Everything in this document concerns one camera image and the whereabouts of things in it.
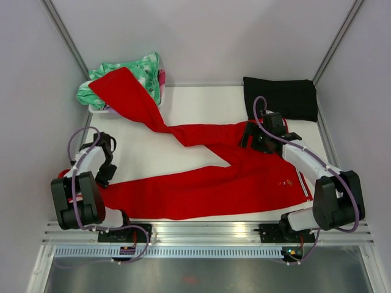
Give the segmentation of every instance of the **white table surface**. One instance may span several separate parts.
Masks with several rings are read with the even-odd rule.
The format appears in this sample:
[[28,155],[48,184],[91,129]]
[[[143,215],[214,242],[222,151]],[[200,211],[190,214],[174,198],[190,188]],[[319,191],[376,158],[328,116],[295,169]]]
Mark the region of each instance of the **white table surface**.
[[[230,124],[247,120],[243,87],[241,86],[166,88],[166,97],[160,111],[164,121],[169,126],[194,123]],[[94,114],[90,125],[110,134],[117,140],[113,164],[118,166],[118,169],[111,184],[180,173],[208,165],[229,166],[226,161],[204,146],[185,148],[174,136],[155,133],[145,125],[135,123],[121,116]],[[299,134],[313,151],[326,160],[316,123],[288,120],[288,127],[291,132]],[[88,131],[87,142],[92,141],[93,133],[93,130]],[[308,181],[307,184],[313,194],[314,187]],[[312,202],[308,202],[275,211],[202,217],[191,220],[279,220],[281,214],[307,208],[311,205]]]

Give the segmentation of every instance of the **red pants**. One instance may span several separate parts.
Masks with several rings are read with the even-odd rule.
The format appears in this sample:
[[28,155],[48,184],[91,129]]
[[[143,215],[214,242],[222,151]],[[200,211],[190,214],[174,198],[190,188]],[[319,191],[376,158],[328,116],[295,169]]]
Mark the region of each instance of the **red pants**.
[[100,189],[107,207],[121,209],[131,218],[182,220],[270,211],[311,199],[305,196],[291,164],[276,154],[238,146],[245,121],[235,125],[166,126],[155,102],[126,68],[112,71],[89,86],[123,117],[154,132],[172,134],[185,147],[205,145],[231,165],[110,185]]

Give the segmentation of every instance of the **gray wall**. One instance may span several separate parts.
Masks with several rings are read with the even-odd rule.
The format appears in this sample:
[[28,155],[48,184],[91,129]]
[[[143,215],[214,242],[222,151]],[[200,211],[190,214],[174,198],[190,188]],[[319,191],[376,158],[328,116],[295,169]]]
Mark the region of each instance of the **gray wall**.
[[391,280],[391,2],[365,1],[317,85],[343,168],[361,176],[367,220]]
[[87,67],[161,55],[167,83],[313,78],[353,0],[53,0]]
[[0,292],[22,293],[45,222],[50,181],[86,109],[84,78],[39,0],[0,3]]

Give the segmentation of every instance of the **purple cable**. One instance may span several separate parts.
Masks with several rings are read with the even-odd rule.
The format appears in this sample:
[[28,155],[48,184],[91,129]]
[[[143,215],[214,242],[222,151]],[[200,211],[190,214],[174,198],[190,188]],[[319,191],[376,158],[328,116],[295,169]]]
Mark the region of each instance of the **purple cable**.
[[129,260],[129,261],[122,261],[122,262],[118,262],[118,263],[119,264],[120,263],[129,264],[131,262],[138,261],[141,258],[141,256],[144,255],[145,252],[147,251],[148,244],[149,244],[149,241],[150,241],[148,232],[143,227],[138,226],[138,225],[127,225],[127,226],[122,226],[122,227],[117,227],[117,228],[108,228],[108,227],[94,226],[94,225],[85,227],[83,225],[82,221],[81,221],[81,218],[80,218],[80,215],[79,215],[79,211],[78,211],[78,202],[76,200],[76,173],[77,173],[77,170],[79,169],[79,166],[80,166],[81,162],[88,155],[88,153],[97,145],[98,141],[100,140],[100,132],[99,132],[98,128],[93,127],[93,126],[86,126],[86,127],[83,127],[81,129],[77,130],[70,137],[70,140],[68,142],[68,147],[67,147],[68,157],[70,157],[70,161],[72,161],[72,157],[70,156],[70,145],[72,143],[72,140],[75,138],[75,136],[79,132],[81,132],[83,130],[86,130],[86,129],[93,129],[93,130],[95,130],[97,132],[98,135],[97,135],[97,139],[92,143],[92,145],[87,149],[87,151],[80,157],[79,161],[75,164],[75,166],[74,166],[75,168],[73,169],[73,172],[72,172],[71,191],[72,191],[73,209],[75,210],[76,221],[78,223],[79,228],[82,229],[82,230],[93,229],[93,230],[98,230],[98,231],[118,231],[118,230],[124,230],[124,229],[128,229],[128,228],[135,228],[135,229],[141,230],[145,234],[145,237],[146,237],[146,240],[147,240],[147,243],[146,243],[144,249],[141,251],[141,253],[139,255],[137,255],[136,257],[132,258],[131,260]]
[[301,264],[303,261],[305,261],[314,251],[315,249],[315,246],[317,245],[318,241],[319,241],[319,235],[320,235],[320,229],[316,229],[317,230],[317,234],[316,234],[316,237],[315,237],[315,241],[310,249],[310,251],[307,252],[307,254],[305,256],[302,257],[302,259],[296,261],[296,262],[288,262],[290,265],[291,264]]
[[285,139],[281,139],[280,137],[277,137],[274,134],[271,134],[269,131],[267,131],[262,126],[262,124],[259,122],[259,118],[258,118],[258,115],[257,115],[257,102],[260,99],[262,99],[264,104],[265,104],[263,109],[266,110],[267,107],[268,107],[268,103],[266,102],[266,99],[263,96],[258,96],[255,99],[255,101],[254,101],[254,103],[252,105],[252,111],[254,113],[255,121],[257,122],[259,128],[264,133],[266,133],[268,136],[272,137],[273,139],[276,139],[276,140],[278,140],[280,142],[283,142],[283,143],[287,143],[289,145],[293,145],[294,147],[299,148],[302,151],[305,151],[307,154],[309,154],[311,157],[313,157],[315,160],[317,160],[322,165],[323,168],[325,168],[328,172],[333,174],[341,182],[343,188],[345,188],[346,192],[348,193],[349,198],[350,198],[350,200],[352,202],[352,205],[353,205],[353,209],[354,209],[354,226],[351,229],[348,229],[348,230],[347,229],[343,229],[343,228],[336,228],[336,229],[339,230],[339,231],[342,231],[342,232],[346,232],[346,233],[353,233],[353,232],[355,232],[355,230],[359,226],[360,214],[359,214],[359,208],[357,207],[356,200],[354,199],[353,193],[351,192],[349,186],[344,182],[344,180],[341,178],[341,176],[337,172],[335,172],[333,169],[329,168],[329,165],[327,163],[325,163],[317,154],[315,154],[314,152],[310,151],[307,148],[303,148],[301,145],[298,145],[297,143],[289,142],[289,141],[287,141]]

